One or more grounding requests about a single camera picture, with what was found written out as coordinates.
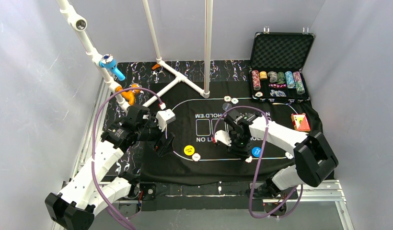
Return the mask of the white chip edge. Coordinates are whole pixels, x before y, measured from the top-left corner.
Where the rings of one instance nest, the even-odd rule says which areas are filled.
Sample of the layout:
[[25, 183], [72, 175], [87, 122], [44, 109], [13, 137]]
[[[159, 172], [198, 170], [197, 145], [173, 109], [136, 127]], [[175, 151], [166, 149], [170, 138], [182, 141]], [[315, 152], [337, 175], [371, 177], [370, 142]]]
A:
[[290, 154], [290, 153], [288, 153], [288, 152], [285, 153], [285, 156], [286, 156], [286, 158], [288, 158], [288, 159], [293, 159], [293, 158], [294, 158], [294, 155], [293, 155], [293, 154]]

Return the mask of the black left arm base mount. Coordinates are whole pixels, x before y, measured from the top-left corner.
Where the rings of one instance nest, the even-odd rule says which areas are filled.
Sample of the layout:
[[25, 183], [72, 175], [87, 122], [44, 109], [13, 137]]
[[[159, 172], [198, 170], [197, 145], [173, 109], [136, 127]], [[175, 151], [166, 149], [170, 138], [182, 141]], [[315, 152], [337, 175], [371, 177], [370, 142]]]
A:
[[123, 193], [123, 197], [119, 200], [128, 201], [123, 203], [123, 206], [134, 206], [135, 213], [132, 216], [127, 216], [126, 219], [132, 219], [139, 216], [140, 213], [152, 212], [148, 207], [147, 202], [154, 201], [156, 198], [156, 184], [151, 182], [142, 182], [139, 176], [129, 172], [121, 172], [118, 179], [128, 184], [128, 188]]

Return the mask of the playing card deck box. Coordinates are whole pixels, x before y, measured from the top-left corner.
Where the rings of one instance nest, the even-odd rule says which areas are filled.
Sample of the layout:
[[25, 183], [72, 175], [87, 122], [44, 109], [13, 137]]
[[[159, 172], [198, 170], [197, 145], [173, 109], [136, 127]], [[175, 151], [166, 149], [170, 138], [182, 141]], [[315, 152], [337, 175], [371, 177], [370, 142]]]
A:
[[300, 131], [300, 132], [310, 132], [311, 131], [310, 124], [309, 124], [309, 121], [308, 121], [305, 113], [292, 114], [291, 120], [293, 123], [293, 127], [296, 131]]

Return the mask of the blue small blind button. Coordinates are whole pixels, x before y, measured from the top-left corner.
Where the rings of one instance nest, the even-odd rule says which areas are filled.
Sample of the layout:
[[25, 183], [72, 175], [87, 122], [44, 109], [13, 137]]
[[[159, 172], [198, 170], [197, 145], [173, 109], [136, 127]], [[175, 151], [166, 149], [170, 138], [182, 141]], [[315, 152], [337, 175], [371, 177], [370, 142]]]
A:
[[251, 150], [252, 156], [259, 158], [261, 154], [261, 148], [260, 147], [253, 147]]

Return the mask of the clear dealer button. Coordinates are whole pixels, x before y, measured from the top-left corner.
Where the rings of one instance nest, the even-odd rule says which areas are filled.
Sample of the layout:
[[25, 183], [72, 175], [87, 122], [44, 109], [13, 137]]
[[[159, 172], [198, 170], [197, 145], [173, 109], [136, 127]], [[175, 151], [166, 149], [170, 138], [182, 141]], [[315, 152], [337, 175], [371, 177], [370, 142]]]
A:
[[223, 109], [224, 111], [228, 111], [228, 110], [231, 109], [231, 108], [232, 108], [232, 104], [229, 103], [229, 102], [225, 102], [225, 103], [222, 105], [222, 109]]

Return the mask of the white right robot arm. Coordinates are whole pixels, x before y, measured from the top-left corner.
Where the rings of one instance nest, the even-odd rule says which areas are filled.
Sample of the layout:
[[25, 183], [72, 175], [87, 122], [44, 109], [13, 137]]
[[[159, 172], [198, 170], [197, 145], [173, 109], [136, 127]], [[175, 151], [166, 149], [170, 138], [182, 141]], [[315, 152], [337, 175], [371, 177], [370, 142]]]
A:
[[322, 132], [308, 134], [290, 129], [268, 120], [261, 112], [242, 114], [231, 110], [224, 122], [231, 129], [215, 131], [214, 141], [226, 145], [229, 154], [247, 159], [251, 138], [259, 138], [293, 156], [292, 166], [267, 178], [267, 191], [279, 193], [300, 184], [317, 187], [339, 164]]

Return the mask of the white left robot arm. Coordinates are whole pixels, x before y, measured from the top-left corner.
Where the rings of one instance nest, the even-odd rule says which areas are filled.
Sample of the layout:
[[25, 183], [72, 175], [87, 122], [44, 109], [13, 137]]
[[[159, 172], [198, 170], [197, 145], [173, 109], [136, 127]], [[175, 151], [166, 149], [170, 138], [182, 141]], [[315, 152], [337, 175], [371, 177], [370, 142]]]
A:
[[125, 117], [115, 120], [103, 132], [95, 158], [90, 158], [58, 193], [46, 197], [50, 218], [67, 230], [89, 229], [99, 212], [133, 193], [139, 184], [137, 176], [121, 172], [111, 183], [100, 187], [106, 173], [137, 142], [148, 142], [159, 156], [172, 151], [174, 135], [164, 131], [174, 120], [171, 109], [151, 113], [142, 105], [129, 107]]

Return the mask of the yellow big blind button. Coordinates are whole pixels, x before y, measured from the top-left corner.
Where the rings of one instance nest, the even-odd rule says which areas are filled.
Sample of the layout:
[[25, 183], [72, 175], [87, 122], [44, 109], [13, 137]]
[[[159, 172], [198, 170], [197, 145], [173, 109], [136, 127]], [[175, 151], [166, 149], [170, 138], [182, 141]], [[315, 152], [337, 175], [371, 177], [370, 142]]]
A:
[[192, 145], [186, 145], [186, 146], [184, 147], [184, 154], [185, 154], [186, 156], [192, 156], [195, 152], [196, 152], [196, 151], [195, 151], [195, 147], [192, 146]]

